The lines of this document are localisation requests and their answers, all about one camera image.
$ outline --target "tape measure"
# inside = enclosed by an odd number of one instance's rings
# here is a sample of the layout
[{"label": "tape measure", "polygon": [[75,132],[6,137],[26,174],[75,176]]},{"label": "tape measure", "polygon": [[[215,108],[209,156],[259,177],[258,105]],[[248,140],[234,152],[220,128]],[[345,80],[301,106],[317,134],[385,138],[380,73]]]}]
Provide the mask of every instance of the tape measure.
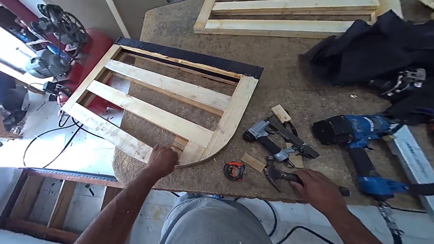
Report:
[{"label": "tape measure", "polygon": [[231,181],[242,181],[246,166],[242,163],[230,162],[223,166],[223,173]]}]

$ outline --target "wooden slat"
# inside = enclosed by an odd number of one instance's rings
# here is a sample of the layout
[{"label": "wooden slat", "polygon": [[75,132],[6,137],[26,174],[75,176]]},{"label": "wooden slat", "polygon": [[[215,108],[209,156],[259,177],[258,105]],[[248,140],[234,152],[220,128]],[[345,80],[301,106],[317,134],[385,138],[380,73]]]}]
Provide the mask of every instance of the wooden slat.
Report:
[{"label": "wooden slat", "polygon": [[79,235],[71,232],[48,228],[41,224],[17,219],[8,219],[6,221],[5,229],[18,233],[24,233],[47,241],[60,242],[65,244],[73,244],[79,237]]},{"label": "wooden slat", "polygon": [[262,163],[261,161],[257,160],[256,158],[250,156],[247,153],[245,153],[241,157],[241,161],[243,161],[244,163],[246,163],[247,165],[249,165],[252,169],[258,171],[259,173],[261,173],[262,170],[264,170],[264,168],[265,168],[265,164],[264,163]]},{"label": "wooden slat", "polygon": [[200,125],[171,114],[98,81],[92,82],[88,90],[155,125],[201,146],[205,147],[208,145],[213,134],[212,131]]},{"label": "wooden slat", "polygon": [[83,80],[80,86],[74,91],[71,97],[66,101],[66,103],[62,106],[62,110],[68,112],[72,106],[76,102],[80,102],[86,95],[86,89],[90,85],[90,83],[98,79],[105,70],[104,65],[109,61],[112,57],[115,57],[121,51],[121,47],[119,45],[113,44],[110,49],[105,53],[105,55],[101,58],[101,60],[96,64],[96,66],[92,69],[89,75]]},{"label": "wooden slat", "polygon": [[375,15],[380,16],[389,10],[393,10],[396,15],[403,19],[401,1],[400,0],[378,0],[380,5],[375,10]]},{"label": "wooden slat", "polygon": [[125,27],[124,21],[122,21],[121,16],[119,15],[118,9],[116,8],[115,3],[113,2],[113,0],[105,0],[108,8],[110,9],[110,11],[113,14],[113,17],[116,20],[116,23],[118,23],[119,28],[122,31],[122,34],[124,35],[124,37],[126,38],[131,38],[130,34],[128,34],[127,28]]},{"label": "wooden slat", "polygon": [[29,176],[27,178],[9,218],[27,220],[33,210],[43,182],[44,177],[41,176]]},{"label": "wooden slat", "polygon": [[378,0],[259,0],[217,2],[212,14],[229,15],[261,15],[261,14],[294,14],[298,11],[374,11]]},{"label": "wooden slat", "polygon": [[104,198],[102,200],[101,211],[122,191],[120,188],[116,187],[106,187]]},{"label": "wooden slat", "polygon": [[105,186],[111,186],[116,188],[124,188],[124,185],[118,181],[108,181],[103,179],[90,178],[86,176],[67,175],[67,174],[56,173],[56,172],[35,171],[29,168],[27,168],[26,170],[28,170],[28,175],[43,176],[43,177],[54,178],[59,180],[76,181],[76,182],[83,182],[83,183],[96,184],[96,185],[105,185]]},{"label": "wooden slat", "polygon": [[213,9],[215,0],[205,0],[202,5],[202,9],[197,17],[196,23],[194,23],[194,30],[204,30],[205,24],[207,23],[208,18],[211,15],[211,11]]},{"label": "wooden slat", "polygon": [[200,109],[222,116],[230,96],[115,60],[105,65],[127,79]]},{"label": "wooden slat", "polygon": [[68,212],[69,204],[71,203],[72,195],[76,188],[77,182],[75,181],[63,181],[60,187],[60,192],[57,195],[54,209],[51,212],[50,219],[48,221],[48,228],[63,229],[66,213]]},{"label": "wooden slat", "polygon": [[201,34],[326,38],[342,35],[354,21],[208,20]]},{"label": "wooden slat", "polygon": [[124,46],[124,45],[121,45],[121,47],[123,49],[130,50],[130,51],[133,51],[133,52],[136,52],[136,53],[143,53],[143,54],[146,54],[146,55],[149,55],[149,56],[152,56],[152,57],[156,57],[156,58],[159,58],[159,59],[164,59],[164,60],[172,61],[172,62],[175,62],[175,63],[184,64],[184,65],[187,65],[187,66],[191,66],[191,67],[195,67],[195,68],[198,68],[198,69],[207,70],[207,71],[214,72],[214,73],[217,73],[217,74],[221,74],[221,75],[225,75],[225,76],[229,76],[229,77],[233,77],[233,78],[237,78],[237,79],[241,78],[241,74],[237,74],[237,73],[232,72],[232,71],[226,71],[226,70],[219,69],[219,68],[216,68],[216,67],[213,67],[213,66],[209,66],[209,65],[205,65],[205,64],[201,64],[201,63],[193,63],[193,62],[190,62],[190,61],[187,61],[187,60],[184,60],[184,59],[172,58],[172,57],[168,57],[168,56],[165,56],[165,55],[162,55],[162,54],[159,54],[159,53],[153,53],[153,52],[149,52],[149,51],[142,50],[142,49],[135,48],[135,47]]},{"label": "wooden slat", "polygon": [[226,111],[217,125],[202,159],[206,159],[220,151],[232,138],[241,117],[252,97],[258,80],[251,76],[242,76],[237,88],[232,94]]},{"label": "wooden slat", "polygon": [[226,83],[226,84],[229,84],[229,85],[233,85],[233,86],[238,85],[237,82],[233,82],[233,81],[230,81],[230,80],[227,80],[227,79],[223,79],[223,78],[220,78],[220,77],[217,77],[217,76],[210,76],[210,75],[198,72],[196,70],[187,69],[187,68],[179,67],[179,66],[176,66],[176,65],[171,65],[171,64],[168,64],[168,63],[160,62],[160,61],[155,60],[155,59],[150,59],[150,58],[142,57],[140,55],[136,55],[136,54],[133,54],[133,53],[127,53],[127,54],[130,55],[130,56],[132,56],[132,57],[135,57],[135,58],[140,58],[140,59],[144,59],[144,60],[151,61],[151,62],[154,62],[154,63],[158,63],[158,64],[161,64],[161,65],[164,65],[164,66],[167,66],[167,67],[171,67],[173,69],[182,70],[182,71],[189,72],[189,73],[192,73],[192,74],[195,74],[195,75],[198,75],[198,76],[206,77],[208,79],[213,79],[213,80],[216,80],[216,81],[220,81],[220,82],[223,82],[223,83]]},{"label": "wooden slat", "polygon": [[271,108],[271,111],[276,116],[276,118],[280,121],[280,123],[284,123],[286,121],[291,120],[289,114],[283,109],[282,105],[277,105]]},{"label": "wooden slat", "polygon": [[[128,56],[127,53],[121,51],[113,59],[122,62],[127,56]],[[100,77],[97,78],[96,80],[106,84],[109,81],[109,79],[112,77],[112,75],[113,72],[104,67],[104,71],[102,72]],[[83,96],[83,98],[80,101],[80,104],[87,108],[87,106],[89,106],[90,102],[92,102],[94,98],[95,98],[95,94],[89,92]]]},{"label": "wooden slat", "polygon": [[111,142],[126,154],[142,162],[148,162],[152,148],[124,132],[110,121],[101,118],[78,103],[71,107],[68,114],[94,130],[96,134]]},{"label": "wooden slat", "polygon": [[177,167],[190,165],[200,161],[204,151],[205,147],[201,147],[200,145],[189,141],[179,157],[179,165]]}]

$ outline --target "person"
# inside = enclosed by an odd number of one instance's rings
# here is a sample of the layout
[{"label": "person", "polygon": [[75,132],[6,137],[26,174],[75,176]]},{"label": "person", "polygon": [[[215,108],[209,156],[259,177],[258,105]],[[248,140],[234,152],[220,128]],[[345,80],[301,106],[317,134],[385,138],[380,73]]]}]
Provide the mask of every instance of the person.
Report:
[{"label": "person", "polygon": [[[148,165],[104,208],[75,243],[124,244],[152,186],[172,173],[177,163],[176,152],[170,147],[156,145]],[[295,173],[304,186],[291,182],[293,188],[304,201],[327,217],[344,243],[381,244],[348,210],[343,196],[330,179],[310,169]],[[172,243],[272,242],[259,220],[242,204],[199,197],[182,201],[167,216],[160,244]]]}]

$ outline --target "particle board tabletop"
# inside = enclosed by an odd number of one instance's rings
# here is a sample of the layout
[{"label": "particle board tabletop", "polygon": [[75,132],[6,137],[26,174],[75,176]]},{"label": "particle board tabletop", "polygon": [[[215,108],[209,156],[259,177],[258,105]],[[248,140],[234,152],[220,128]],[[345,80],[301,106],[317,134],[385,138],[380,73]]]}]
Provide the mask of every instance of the particle board tabletop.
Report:
[{"label": "particle board tabletop", "polygon": [[[299,137],[311,144],[320,156],[313,160],[303,159],[305,168],[322,172],[336,184],[346,186],[352,192],[348,204],[374,204],[361,195],[355,186],[355,171],[347,151],[338,146],[320,145],[312,136],[310,126],[319,120],[340,114],[372,114],[384,111],[389,103],[372,92],[356,86],[336,88],[313,83],[302,75],[298,55],[305,53],[319,39],[226,36],[194,34],[193,25],[202,7],[203,0],[187,0],[150,10],[145,15],[141,41],[172,46],[180,49],[218,56],[243,63],[264,67],[250,103],[241,119],[236,133],[215,157],[185,168],[177,168],[169,176],[159,180],[155,189],[167,191],[204,192],[226,196],[245,196],[272,201],[300,202],[287,182],[279,182],[282,193],[277,192],[265,178],[247,166],[242,182],[231,182],[223,175],[223,165],[230,161],[240,162],[248,153],[265,163],[267,156],[258,143],[247,143],[241,135],[259,120],[271,116],[271,108],[281,104],[289,110]],[[235,87],[207,78],[161,66],[144,60],[136,60],[136,66],[153,72],[201,85],[231,95]],[[180,102],[166,95],[131,84],[129,95],[149,102],[207,129],[215,130],[220,117]],[[154,146],[156,143],[171,145],[174,135],[129,113],[124,112],[121,129]],[[433,164],[434,150],[424,126],[411,128],[428,160]],[[283,146],[283,139],[272,138]],[[373,151],[368,154],[378,172],[390,179],[407,182],[404,172],[385,142],[373,142]],[[113,168],[116,178],[128,183],[145,165],[116,149]],[[280,165],[287,172],[293,171]],[[416,197],[396,194],[390,199],[392,206],[421,208]]]}]

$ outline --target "hand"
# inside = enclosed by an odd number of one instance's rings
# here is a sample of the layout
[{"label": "hand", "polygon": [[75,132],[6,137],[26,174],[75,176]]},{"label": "hand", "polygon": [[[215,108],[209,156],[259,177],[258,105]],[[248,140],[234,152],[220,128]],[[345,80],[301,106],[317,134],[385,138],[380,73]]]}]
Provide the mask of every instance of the hand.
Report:
[{"label": "hand", "polygon": [[291,185],[306,202],[324,214],[333,215],[348,211],[344,197],[329,178],[318,171],[304,169],[293,172],[303,181],[304,186],[297,182]]},{"label": "hand", "polygon": [[178,165],[178,153],[174,152],[170,146],[157,144],[153,149],[145,169],[152,172],[152,176],[157,180],[170,174]]}]

